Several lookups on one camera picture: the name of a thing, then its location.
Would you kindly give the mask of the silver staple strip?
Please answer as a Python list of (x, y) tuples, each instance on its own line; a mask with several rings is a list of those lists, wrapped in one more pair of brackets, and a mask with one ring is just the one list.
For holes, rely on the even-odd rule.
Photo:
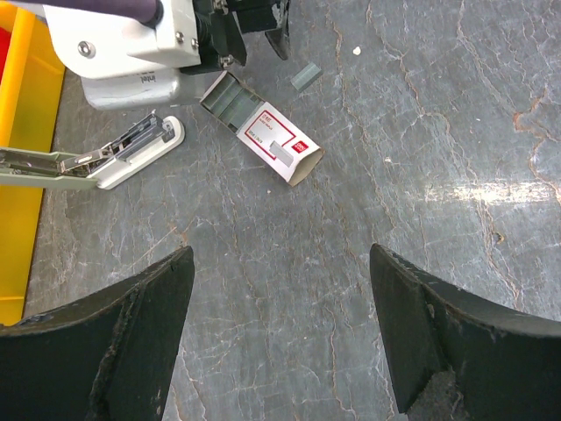
[(302, 93), (322, 74), (323, 71), (315, 63), (310, 62), (305, 68), (292, 77), (291, 84), (298, 93)]

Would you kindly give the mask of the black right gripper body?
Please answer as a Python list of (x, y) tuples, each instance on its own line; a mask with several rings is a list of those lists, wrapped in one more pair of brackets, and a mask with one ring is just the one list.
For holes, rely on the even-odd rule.
[(194, 1), (198, 53), (201, 63), (183, 67), (184, 75), (215, 72), (237, 63), (247, 52), (243, 35), (288, 26), (288, 0)]

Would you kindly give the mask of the green white stapler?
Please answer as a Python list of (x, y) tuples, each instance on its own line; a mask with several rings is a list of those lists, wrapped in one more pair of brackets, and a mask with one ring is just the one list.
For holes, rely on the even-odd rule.
[(1, 183), (42, 189), (104, 189), (125, 182), (185, 139), (183, 123), (154, 112), (93, 151), (76, 154), (3, 147)]

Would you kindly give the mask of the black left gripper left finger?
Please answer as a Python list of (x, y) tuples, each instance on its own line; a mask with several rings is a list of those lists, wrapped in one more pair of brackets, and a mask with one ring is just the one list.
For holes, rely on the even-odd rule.
[(184, 246), (1, 328), (3, 420), (160, 420), (195, 279)]

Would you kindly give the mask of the red white staple box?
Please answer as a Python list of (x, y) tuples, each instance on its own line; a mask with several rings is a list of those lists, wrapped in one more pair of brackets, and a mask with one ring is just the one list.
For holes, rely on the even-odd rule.
[(292, 187), (323, 158), (324, 150), (314, 140), (227, 71), (200, 104)]

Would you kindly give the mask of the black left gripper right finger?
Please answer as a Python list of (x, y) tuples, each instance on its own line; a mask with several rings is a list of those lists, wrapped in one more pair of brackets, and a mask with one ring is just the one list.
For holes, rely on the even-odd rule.
[(452, 371), (474, 420), (560, 418), (560, 323), (450, 284), (374, 244), (370, 277), (399, 412)]

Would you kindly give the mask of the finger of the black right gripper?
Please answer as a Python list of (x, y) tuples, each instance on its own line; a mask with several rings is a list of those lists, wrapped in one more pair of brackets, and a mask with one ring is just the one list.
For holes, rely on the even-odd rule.
[(277, 56), (287, 61), (290, 55), (290, 38), (288, 26), (276, 28), (271, 31), (265, 32), (266, 39)]

